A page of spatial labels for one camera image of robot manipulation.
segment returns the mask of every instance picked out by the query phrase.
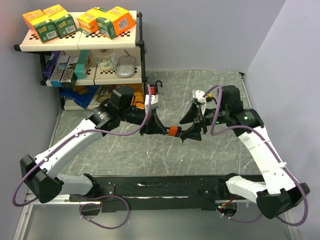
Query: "checkered pattern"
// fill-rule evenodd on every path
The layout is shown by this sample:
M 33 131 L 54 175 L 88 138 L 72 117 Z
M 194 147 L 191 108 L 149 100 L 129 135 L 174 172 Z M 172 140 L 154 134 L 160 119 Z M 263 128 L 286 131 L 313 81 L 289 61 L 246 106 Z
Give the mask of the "checkered pattern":
M 95 31 L 93 33 L 91 33 L 90 35 L 86 35 L 86 38 L 106 38 L 106 36 L 104 36 L 103 34 L 101 34 L 99 31 Z M 121 37 L 130 37 L 130 31 L 125 31 L 123 33 L 121 33 L 118 38 Z
M 31 37 L 29 38 L 29 40 L 33 40 L 33 39 L 35 39 L 35 40 L 38 40 L 39 38 L 37 37 L 37 35 L 36 34 L 31 34 Z
M 76 32 L 68 35 L 68 36 L 61 36 L 59 39 L 74 39 L 76 37 Z
M 130 37 L 130 31 L 125 31 L 121 33 L 118 37 Z
M 134 68 L 134 73 L 136 74 L 137 73 L 137 67 Z M 110 70 L 110 71 L 101 71 L 100 74 L 116 74 L 116 70 Z
M 95 31 L 93 33 L 90 33 L 90 35 L 86 35 L 86 38 L 105 38 L 104 35 L 102 35 L 99 31 Z
M 91 74 L 91 69 L 88 69 L 87 71 L 86 71 L 86 75 L 90 75 Z

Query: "blue box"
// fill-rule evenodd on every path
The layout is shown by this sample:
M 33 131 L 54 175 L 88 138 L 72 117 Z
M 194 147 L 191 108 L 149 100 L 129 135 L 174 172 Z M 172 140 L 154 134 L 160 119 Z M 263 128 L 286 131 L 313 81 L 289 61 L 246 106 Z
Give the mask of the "blue box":
M 49 60 L 46 62 L 46 65 L 42 71 L 43 75 L 47 78 L 50 79 L 52 72 L 55 69 L 55 66 L 57 64 L 58 59 L 60 58 L 60 56 L 65 55 L 64 51 L 53 51 L 51 53 L 51 56 L 49 58 Z
M 78 79 L 85 79 L 87 77 L 89 62 L 92 58 L 91 50 L 81 50 L 78 62 L 76 63 L 74 74 Z

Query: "package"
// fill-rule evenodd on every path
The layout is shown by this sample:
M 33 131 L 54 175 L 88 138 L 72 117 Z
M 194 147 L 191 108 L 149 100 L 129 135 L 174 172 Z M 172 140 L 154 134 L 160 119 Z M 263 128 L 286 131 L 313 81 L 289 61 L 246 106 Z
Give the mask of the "package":
M 63 88 L 73 88 L 77 82 L 75 69 L 78 62 L 78 56 L 71 56 L 61 77 L 60 83 Z
M 97 103 L 102 103 L 104 100 L 111 97 L 112 91 L 116 88 L 115 85 L 102 85 L 98 96 L 95 101 Z
M 114 49 L 94 49 L 92 54 L 101 71 L 108 72 L 117 68 L 117 56 Z
M 90 35 L 98 30 L 97 27 L 97 18 L 105 14 L 107 10 L 104 10 L 101 7 L 94 7 L 86 11 L 84 14 L 77 17 L 79 23 L 79 31 L 83 32 L 86 35 Z
M 22 15 L 29 29 L 33 30 L 41 42 L 46 43 L 59 37 L 54 22 L 41 10 Z
M 114 39 L 116 36 L 133 27 L 136 22 L 130 12 L 116 6 L 96 19 L 97 27 L 101 34 Z
M 81 50 L 76 63 L 74 73 L 78 79 L 85 79 L 87 77 L 89 62 L 92 59 L 91 50 Z
M 144 97 L 145 97 L 145 90 L 144 90 L 144 84 L 143 83 L 133 83 L 133 84 L 117 84 L 115 85 L 115 88 L 119 88 L 121 86 L 129 86 L 133 88 L 134 90 L 134 102 L 132 105 L 136 105 L 140 109 L 145 109 L 145 102 L 144 102 Z
M 54 22 L 61 37 L 78 31 L 74 18 L 60 4 L 48 7 L 43 12 Z
M 55 68 L 53 70 L 51 78 L 47 80 L 50 82 L 50 84 L 53 87 L 56 87 L 56 88 L 62 87 L 60 79 L 61 79 L 62 75 L 64 74 L 64 71 L 67 67 L 69 57 L 70 56 L 68 56 L 68 55 L 62 55 L 59 57 L 58 62 L 56 63 Z
M 80 107 L 86 109 L 99 88 L 99 85 L 76 86 L 75 88 L 63 88 L 60 92 L 62 98 L 72 99 Z
M 55 69 L 55 66 L 57 64 L 57 61 L 59 59 L 60 56 L 65 55 L 64 51 L 53 51 L 51 53 L 51 56 L 49 58 L 49 60 L 46 62 L 46 65 L 42 71 L 43 75 L 47 78 L 50 79 L 52 72 Z

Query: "gray floor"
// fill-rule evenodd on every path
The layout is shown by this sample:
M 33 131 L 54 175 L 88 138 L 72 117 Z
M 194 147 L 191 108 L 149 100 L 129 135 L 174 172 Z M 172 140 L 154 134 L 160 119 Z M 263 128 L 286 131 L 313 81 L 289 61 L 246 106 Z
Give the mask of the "gray floor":
M 241 76 L 238 72 L 211 70 L 149 71 L 151 81 L 161 80 L 157 109 L 162 123 L 169 127 L 178 125 L 190 107 L 193 89 L 207 90 L 210 86 L 235 85 L 240 89 L 245 108 L 249 107 Z M 57 143 L 89 113 L 86 110 L 63 111 L 53 143 Z M 187 129 L 191 124 L 184 124 Z M 128 132 L 137 126 L 123 122 L 115 132 Z M 202 136 L 202 141 L 185 140 L 163 135 L 131 136 L 106 135 L 84 149 L 62 171 L 79 175 L 224 175 L 228 173 L 259 174 L 249 151 L 235 137 L 233 131 L 212 137 Z
M 235 217 L 251 220 L 259 212 L 253 204 L 239 204 Z M 24 240 L 289 240 L 288 228 L 263 217 L 244 224 L 220 218 L 216 211 L 199 209 L 140 210 L 130 213 L 121 228 L 106 230 L 79 219 L 77 205 L 33 206 Z M 125 211 L 102 213 L 94 220 L 115 226 Z
M 162 80 L 162 107 L 158 115 L 166 126 L 176 125 L 189 109 L 192 89 L 206 90 L 215 83 L 236 85 L 241 90 L 245 107 L 245 91 L 237 72 L 177 70 L 149 72 L 153 81 Z M 54 142 L 56 143 L 83 119 L 89 111 L 64 111 Z M 136 126 L 123 123 L 119 132 Z M 128 158 L 124 148 L 134 149 Z M 203 141 L 161 135 L 135 134 L 128 137 L 107 135 L 83 150 L 63 173 L 78 175 L 184 175 L 184 174 L 259 174 L 252 157 L 235 138 L 233 132 L 217 137 L 209 134 Z M 106 230 L 79 219 L 78 205 L 34 205 L 24 240 L 287 240 L 288 228 L 277 219 L 263 217 L 259 222 L 243 224 L 222 219 L 215 211 L 199 209 L 140 210 L 130 213 L 129 221 L 119 229 Z M 102 213 L 95 218 L 101 224 L 115 226 L 125 217 L 124 211 Z M 259 211 L 239 203 L 236 218 L 250 220 Z

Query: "orange box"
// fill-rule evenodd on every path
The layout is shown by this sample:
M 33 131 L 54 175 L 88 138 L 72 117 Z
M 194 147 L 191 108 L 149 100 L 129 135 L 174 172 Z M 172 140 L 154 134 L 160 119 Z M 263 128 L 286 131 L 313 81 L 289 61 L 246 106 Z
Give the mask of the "orange box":
M 83 32 L 86 35 L 89 35 L 98 30 L 97 27 L 97 18 L 105 14 L 107 10 L 96 6 L 90 10 L 84 12 L 77 17 L 79 23 L 79 31 Z
M 129 28 L 132 28 L 136 22 L 128 10 L 116 6 L 99 16 L 96 19 L 96 24 L 101 34 L 114 39 Z
M 41 42 L 46 43 L 59 37 L 55 23 L 40 9 L 22 16 L 28 28 L 34 31 Z

